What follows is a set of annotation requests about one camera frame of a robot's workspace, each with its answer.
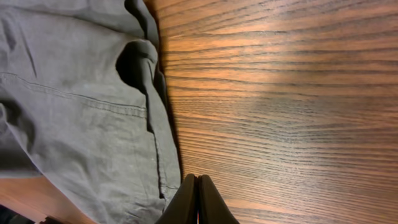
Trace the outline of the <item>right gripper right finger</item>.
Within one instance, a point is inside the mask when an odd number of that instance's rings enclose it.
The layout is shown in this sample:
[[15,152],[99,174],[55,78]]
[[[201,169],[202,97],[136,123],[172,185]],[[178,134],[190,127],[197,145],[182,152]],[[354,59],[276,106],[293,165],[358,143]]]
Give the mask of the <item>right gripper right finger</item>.
[[239,224],[209,175],[198,178],[199,224]]

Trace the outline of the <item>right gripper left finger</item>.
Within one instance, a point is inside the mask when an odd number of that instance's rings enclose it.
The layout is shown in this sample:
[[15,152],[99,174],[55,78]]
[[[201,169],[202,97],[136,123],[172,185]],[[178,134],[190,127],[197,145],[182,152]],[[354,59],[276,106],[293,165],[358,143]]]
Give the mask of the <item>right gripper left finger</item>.
[[197,178],[188,174],[156,224],[197,224]]

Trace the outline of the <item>grey cotton shorts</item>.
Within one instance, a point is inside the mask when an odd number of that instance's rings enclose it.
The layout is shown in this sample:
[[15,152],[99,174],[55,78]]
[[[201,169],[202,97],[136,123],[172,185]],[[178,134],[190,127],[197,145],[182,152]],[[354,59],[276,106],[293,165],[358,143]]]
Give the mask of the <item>grey cotton shorts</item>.
[[2,1],[1,177],[155,223],[180,185],[158,49],[143,1]]

